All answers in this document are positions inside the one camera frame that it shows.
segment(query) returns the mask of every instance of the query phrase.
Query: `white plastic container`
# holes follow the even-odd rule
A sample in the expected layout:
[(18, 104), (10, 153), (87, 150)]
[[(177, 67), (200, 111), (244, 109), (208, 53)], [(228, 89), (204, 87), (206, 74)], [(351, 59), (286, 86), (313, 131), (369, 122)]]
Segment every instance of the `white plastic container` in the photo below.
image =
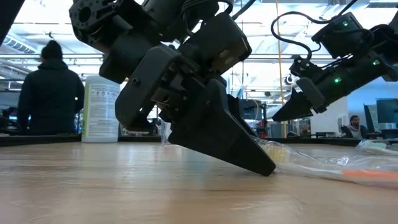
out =
[(87, 77), (85, 88), (81, 141), (117, 142), (119, 121), (114, 108), (120, 85), (101, 76), (91, 76)]

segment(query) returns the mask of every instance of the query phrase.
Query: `product label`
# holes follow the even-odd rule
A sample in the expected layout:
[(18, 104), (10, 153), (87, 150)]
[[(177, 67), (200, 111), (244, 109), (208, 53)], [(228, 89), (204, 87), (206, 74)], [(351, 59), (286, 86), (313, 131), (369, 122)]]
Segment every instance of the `product label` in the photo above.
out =
[(91, 84), (86, 86), (83, 118), (84, 137), (117, 137), (119, 121), (114, 105), (120, 88), (118, 86)]

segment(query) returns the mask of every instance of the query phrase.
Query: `desk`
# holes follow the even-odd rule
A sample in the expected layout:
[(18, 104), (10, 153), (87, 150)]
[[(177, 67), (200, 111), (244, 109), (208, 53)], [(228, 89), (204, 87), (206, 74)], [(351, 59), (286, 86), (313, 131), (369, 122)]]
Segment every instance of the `desk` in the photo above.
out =
[(7, 224), (395, 223), (397, 198), (398, 190), (334, 180), (261, 177), (154, 143), (0, 148)]

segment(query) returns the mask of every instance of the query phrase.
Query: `person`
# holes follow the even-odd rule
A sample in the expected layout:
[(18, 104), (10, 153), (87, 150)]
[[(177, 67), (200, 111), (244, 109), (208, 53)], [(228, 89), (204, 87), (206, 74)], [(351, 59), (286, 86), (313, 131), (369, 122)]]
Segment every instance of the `person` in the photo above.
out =
[(349, 119), (349, 125), (343, 126), (341, 128), (343, 132), (343, 137), (345, 138), (357, 138), (357, 139), (364, 139), (368, 134), (368, 130), (365, 126), (359, 124), (359, 116), (353, 115)]
[(29, 135), (73, 134), (85, 87), (63, 62), (62, 48), (56, 41), (42, 49), (40, 58), (38, 70), (28, 74), (22, 84), (18, 123)]

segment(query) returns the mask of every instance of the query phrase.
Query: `ceiling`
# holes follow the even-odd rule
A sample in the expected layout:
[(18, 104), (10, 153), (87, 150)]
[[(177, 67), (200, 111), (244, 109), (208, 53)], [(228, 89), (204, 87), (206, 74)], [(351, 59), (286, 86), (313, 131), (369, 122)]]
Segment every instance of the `ceiling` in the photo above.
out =
[[(299, 11), (315, 19), (319, 19), (320, 16), (329, 18), (336, 15), (344, 7), (332, 4), (339, 2), (344, 3), (345, 0), (279, 0), (278, 11), (279, 14), (288, 11)], [(368, 29), (378, 24), (389, 23), (397, 11), (394, 8), (394, 2), (397, 4), (398, 1), (359, 0), (350, 11), (353, 12), (362, 26)], [(4, 41), (3, 46), (0, 47), (0, 54), (2, 54), (3, 58), (7, 57), (5, 56), (6, 54), (20, 54), (21, 57), (35, 54), (35, 56), (31, 59), (7, 59), (8, 63), (12, 63), (15, 66), (6, 65), (4, 63), (5, 59), (0, 59), (0, 66), (2, 66), (0, 67), (0, 77), (23, 79), (29, 70), (37, 68), (40, 63), (38, 54), (46, 43), (52, 39), (61, 44), (63, 52), (68, 57), (65, 61), (69, 64), (71, 70), (83, 75), (83, 77), (98, 74), (102, 63), (101, 52), (78, 41), (73, 35), (68, 15), (68, 9), (72, 3), (72, 0), (25, 0), (7, 39)], [(235, 1), (233, 14), (240, 7), (241, 1)], [(266, 61), (259, 59), (269, 57), (269, 54), (275, 57), (279, 52), (278, 42), (272, 36), (270, 29), (271, 22), (276, 17), (277, 11), (274, 1), (258, 0), (237, 19), (236, 22), (247, 35), (252, 47), (251, 58), (257, 58), (258, 60), (247, 60), (243, 65), (239, 63), (228, 72), (229, 74), (232, 74), (233, 71), (237, 77), (241, 77), (242, 73), (248, 73), (250, 78), (254, 77), (251, 86), (279, 85), (280, 72), (278, 64), (265, 65), (261, 62)], [(311, 36), (321, 28), (322, 26), (311, 24), (306, 18), (300, 16), (286, 16), (279, 21), (279, 31), (283, 37), (303, 42), (312, 49), (316, 49), (318, 45), (311, 41)], [(282, 42), (280, 47), (284, 55), (306, 54), (305, 49), (296, 45)], [(324, 48), (314, 54), (318, 54), (319, 57), (328, 55)], [(2, 68), (9, 69), (11, 67), (13, 68), (13, 73), (6, 73), (1, 70)], [(285, 63), (282, 66), (283, 76), (289, 74), (289, 67), (289, 63)]]

